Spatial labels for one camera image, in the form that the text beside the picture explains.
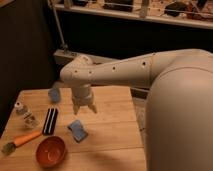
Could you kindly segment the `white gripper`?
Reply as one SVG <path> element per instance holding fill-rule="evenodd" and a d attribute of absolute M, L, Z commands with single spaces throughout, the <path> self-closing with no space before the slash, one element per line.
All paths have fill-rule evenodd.
<path fill-rule="evenodd" d="M 72 100 L 74 115 L 78 114 L 80 106 L 88 106 L 94 113 L 97 113 L 97 108 L 93 103 L 93 92 L 90 85 L 82 85 L 72 87 Z"/>

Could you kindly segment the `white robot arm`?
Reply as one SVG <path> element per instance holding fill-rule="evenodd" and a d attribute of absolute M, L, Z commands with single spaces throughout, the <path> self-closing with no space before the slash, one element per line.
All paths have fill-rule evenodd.
<path fill-rule="evenodd" d="M 171 50 L 99 65 L 79 55 L 60 78 L 74 109 L 94 106 L 93 84 L 147 88 L 147 171 L 213 171 L 213 53 Z"/>

